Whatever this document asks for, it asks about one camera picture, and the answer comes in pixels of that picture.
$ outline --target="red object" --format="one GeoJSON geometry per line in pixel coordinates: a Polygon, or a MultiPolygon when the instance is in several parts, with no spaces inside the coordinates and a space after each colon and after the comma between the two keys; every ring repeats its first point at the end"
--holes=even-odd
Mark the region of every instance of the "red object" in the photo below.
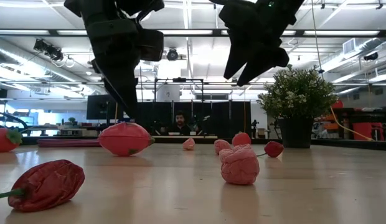
{"type": "Polygon", "coordinates": [[[0,128],[0,152],[9,152],[22,143],[23,135],[17,129],[0,128]]]}
{"type": "Polygon", "coordinates": [[[331,107],[333,109],[343,108],[344,107],[344,103],[341,100],[337,100],[337,103],[334,103],[333,105],[331,105],[331,107]]]}
{"type": "Polygon", "coordinates": [[[189,138],[188,140],[186,140],[182,145],[183,149],[189,150],[189,151],[194,150],[194,146],[195,146],[195,142],[194,142],[194,139],[192,138],[189,138]]]}
{"type": "Polygon", "coordinates": [[[114,155],[131,156],[153,144],[154,138],[142,126],[124,122],[103,130],[99,143],[114,155]]]}
{"type": "Polygon", "coordinates": [[[217,155],[219,155],[219,152],[222,150],[222,149],[232,149],[232,147],[230,147],[230,144],[229,142],[225,141],[225,140],[222,140],[222,139],[218,139],[214,142],[214,147],[215,147],[215,153],[217,155]]]}
{"type": "Polygon", "coordinates": [[[41,139],[39,147],[100,147],[97,139],[41,139]]]}
{"type": "Polygon", "coordinates": [[[282,144],[274,141],[268,142],[265,146],[266,154],[272,158],[278,157],[283,152],[283,149],[284,147],[282,144]]]}
{"type": "Polygon", "coordinates": [[[222,163],[221,175],[230,184],[253,184],[260,173],[257,155],[251,145],[240,145],[219,152],[222,163]]]}
{"type": "Polygon", "coordinates": [[[233,146],[251,144],[251,138],[247,133],[238,133],[232,139],[233,146]]]}
{"type": "MultiPolygon", "coordinates": [[[[375,140],[375,132],[377,132],[377,140],[378,141],[385,141],[384,138],[384,129],[382,128],[382,123],[353,123],[352,127],[354,128],[354,131],[357,133],[361,133],[364,136],[374,139],[375,140]]],[[[363,138],[362,136],[354,133],[354,139],[355,140],[368,140],[366,138],[363,138]]]]}
{"type": "Polygon", "coordinates": [[[83,169],[67,160],[37,165],[14,183],[12,190],[21,189],[21,196],[10,196],[9,205],[22,212],[36,212],[68,202],[85,180],[83,169]]]}

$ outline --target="pink plush toy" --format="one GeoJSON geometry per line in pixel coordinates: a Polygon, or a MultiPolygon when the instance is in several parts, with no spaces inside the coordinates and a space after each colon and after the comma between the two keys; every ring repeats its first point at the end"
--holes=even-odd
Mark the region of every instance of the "pink plush toy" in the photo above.
{"type": "Polygon", "coordinates": [[[233,146],[251,144],[251,138],[247,133],[240,132],[232,139],[233,146]]]}
{"type": "Polygon", "coordinates": [[[214,142],[214,146],[215,146],[215,153],[217,155],[219,155],[219,152],[222,150],[222,149],[232,149],[230,147],[230,144],[229,142],[225,141],[225,140],[222,140],[222,139],[219,139],[219,140],[216,140],[214,142]]]}
{"type": "Polygon", "coordinates": [[[222,162],[221,174],[227,183],[249,185],[257,179],[260,165],[249,144],[237,146],[233,150],[221,150],[219,157],[222,162]]]}
{"type": "Polygon", "coordinates": [[[194,145],[195,145],[194,139],[189,138],[183,143],[182,146],[183,146],[183,149],[191,151],[191,150],[194,150],[194,145]]]}

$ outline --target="computer monitor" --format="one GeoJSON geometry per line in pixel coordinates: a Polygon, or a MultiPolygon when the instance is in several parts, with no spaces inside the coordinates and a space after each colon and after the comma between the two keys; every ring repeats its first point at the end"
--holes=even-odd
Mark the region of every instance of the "computer monitor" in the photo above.
{"type": "Polygon", "coordinates": [[[115,119],[115,116],[117,119],[123,118],[124,111],[120,105],[116,105],[116,101],[110,95],[88,96],[87,119],[115,119]]]}

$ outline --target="green leaves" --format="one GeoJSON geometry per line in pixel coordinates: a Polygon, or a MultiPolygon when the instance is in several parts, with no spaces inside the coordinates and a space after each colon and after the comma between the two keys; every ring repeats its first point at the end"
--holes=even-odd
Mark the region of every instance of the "green leaves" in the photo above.
{"type": "Polygon", "coordinates": [[[273,85],[265,85],[268,94],[258,95],[262,108],[273,117],[290,118],[322,115],[337,101],[332,83],[323,80],[315,68],[279,70],[273,85]]]}
{"type": "Polygon", "coordinates": [[[13,129],[13,130],[8,129],[6,137],[10,140],[10,142],[12,142],[12,144],[15,144],[15,145],[18,145],[23,142],[22,141],[23,135],[19,133],[17,129],[13,129]]]}

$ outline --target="ceiling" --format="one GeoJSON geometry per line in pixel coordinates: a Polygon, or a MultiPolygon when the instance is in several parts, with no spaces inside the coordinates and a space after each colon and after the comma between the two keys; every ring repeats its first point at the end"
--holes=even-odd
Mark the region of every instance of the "ceiling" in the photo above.
{"type": "MultiPolygon", "coordinates": [[[[0,29],[84,29],[81,18],[72,14],[62,6],[64,1],[58,0],[0,0],[0,29]]],[[[205,0],[166,0],[166,8],[159,12],[150,13],[143,21],[143,27],[148,29],[226,29],[222,20],[218,19],[218,6],[205,0]]],[[[384,7],[375,9],[379,1],[373,0],[314,0],[314,17],[318,29],[351,29],[351,30],[386,30],[386,0],[382,0],[384,7]]],[[[311,1],[306,1],[296,14],[297,22],[288,29],[313,29],[313,15],[311,1]]],[[[19,47],[25,52],[33,50],[35,37],[0,37],[6,42],[19,47]]],[[[321,60],[328,60],[342,50],[342,44],[350,38],[319,38],[319,56],[321,60]]],[[[60,69],[70,72],[81,80],[97,82],[99,74],[95,74],[87,63],[94,58],[91,45],[86,37],[46,37],[45,40],[69,55],[75,61],[71,68],[62,66],[60,69]]],[[[282,38],[282,47],[290,56],[290,63],[296,68],[309,68],[318,64],[316,40],[314,38],[282,38]]],[[[192,47],[191,64],[192,77],[204,78],[211,82],[224,82],[223,73],[230,41],[227,37],[166,37],[164,48],[177,49],[178,53],[186,55],[187,45],[192,47]]],[[[386,60],[386,47],[379,50],[380,61],[386,60]]],[[[49,62],[44,55],[38,57],[49,62]]],[[[145,66],[159,66],[149,62],[142,62],[145,66]]],[[[177,64],[180,66],[180,76],[188,77],[187,61],[177,64]]],[[[359,59],[351,58],[341,65],[333,65],[328,71],[329,80],[350,74],[359,69],[359,59]]],[[[276,69],[262,74],[255,81],[269,80],[276,69]]],[[[144,69],[146,79],[154,80],[154,73],[144,69]]]]}

